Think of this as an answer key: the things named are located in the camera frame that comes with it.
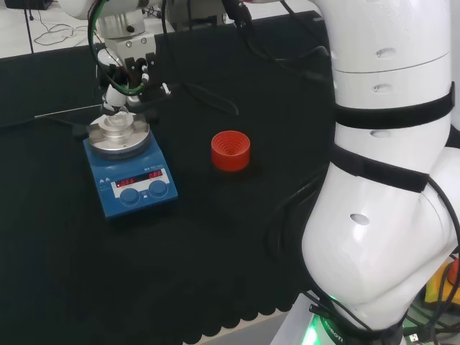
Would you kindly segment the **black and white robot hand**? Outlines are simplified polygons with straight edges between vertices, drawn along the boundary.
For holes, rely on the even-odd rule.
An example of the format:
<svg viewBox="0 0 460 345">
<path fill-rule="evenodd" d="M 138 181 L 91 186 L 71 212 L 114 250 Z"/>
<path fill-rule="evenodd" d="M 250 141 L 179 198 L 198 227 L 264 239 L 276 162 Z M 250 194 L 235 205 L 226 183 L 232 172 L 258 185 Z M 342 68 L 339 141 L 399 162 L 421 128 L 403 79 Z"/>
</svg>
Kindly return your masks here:
<svg viewBox="0 0 460 345">
<path fill-rule="evenodd" d="M 140 114 L 148 123 L 159 121 L 156 106 L 171 95 L 171 88 L 156 71 L 155 37 L 144 32 L 131 37 L 106 39 L 96 56 L 100 86 L 105 88 L 101 113 Z"/>
</svg>

